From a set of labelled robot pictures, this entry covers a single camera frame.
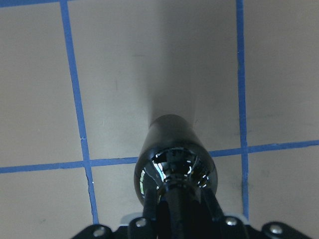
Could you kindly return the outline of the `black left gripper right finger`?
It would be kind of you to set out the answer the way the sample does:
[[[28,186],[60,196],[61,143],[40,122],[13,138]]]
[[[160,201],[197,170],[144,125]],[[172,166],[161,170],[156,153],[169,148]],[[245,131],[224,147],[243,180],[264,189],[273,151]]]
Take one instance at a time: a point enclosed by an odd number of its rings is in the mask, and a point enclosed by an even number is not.
[[[201,202],[209,213],[208,239],[248,239],[245,224],[239,217],[223,213],[212,190],[201,190]]]

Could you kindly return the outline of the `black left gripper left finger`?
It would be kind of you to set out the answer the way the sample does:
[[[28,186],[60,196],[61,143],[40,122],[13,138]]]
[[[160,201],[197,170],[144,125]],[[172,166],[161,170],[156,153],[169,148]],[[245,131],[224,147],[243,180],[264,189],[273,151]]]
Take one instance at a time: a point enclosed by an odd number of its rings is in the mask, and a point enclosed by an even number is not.
[[[148,189],[144,198],[143,214],[133,219],[128,226],[130,239],[160,239],[161,232],[157,219],[158,198],[156,189]]]

